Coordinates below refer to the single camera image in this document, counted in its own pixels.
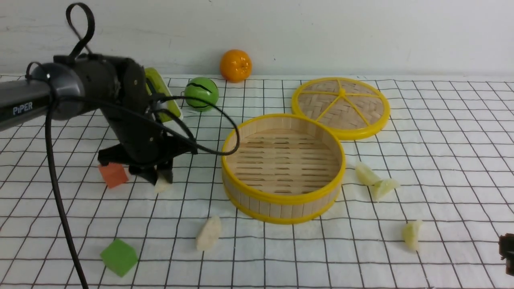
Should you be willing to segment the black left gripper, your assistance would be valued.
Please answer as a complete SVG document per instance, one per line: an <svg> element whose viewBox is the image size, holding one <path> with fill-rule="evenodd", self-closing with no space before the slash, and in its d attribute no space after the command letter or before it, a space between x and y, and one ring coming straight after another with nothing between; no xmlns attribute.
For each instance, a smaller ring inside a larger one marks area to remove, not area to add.
<svg viewBox="0 0 514 289"><path fill-rule="evenodd" d="M156 124L149 112L154 98L147 92L145 71L140 64L130 58L108 58L107 61L116 69L120 82L118 95L109 102L130 110L130 113L101 108L119 144L100 150L99 163L103 166L109 163L129 165L131 175L151 185L156 185L159 178L173 183L174 157L197 154L198 150L176 136L167 135Z"/></svg>

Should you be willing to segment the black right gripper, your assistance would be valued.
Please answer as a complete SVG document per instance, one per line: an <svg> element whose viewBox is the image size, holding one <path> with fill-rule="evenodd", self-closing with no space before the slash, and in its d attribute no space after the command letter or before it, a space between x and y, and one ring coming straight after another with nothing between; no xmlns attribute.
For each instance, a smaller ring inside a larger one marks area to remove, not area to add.
<svg viewBox="0 0 514 289"><path fill-rule="evenodd" d="M499 254L505 260L506 274L514 275L514 234L499 237Z"/></svg>

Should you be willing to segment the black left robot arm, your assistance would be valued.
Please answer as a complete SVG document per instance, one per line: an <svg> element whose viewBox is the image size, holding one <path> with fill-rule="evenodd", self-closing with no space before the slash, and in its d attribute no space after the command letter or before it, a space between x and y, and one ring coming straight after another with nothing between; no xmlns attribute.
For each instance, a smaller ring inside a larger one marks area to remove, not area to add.
<svg viewBox="0 0 514 289"><path fill-rule="evenodd" d="M119 143L99 150L101 166L128 166L132 175L156 184L173 181L173 160L196 154L193 135L172 136L160 126L163 93L145 70L128 57L82 54L75 60L55 56L25 79L1 84L1 130L45 115L65 121L100 109Z"/></svg>

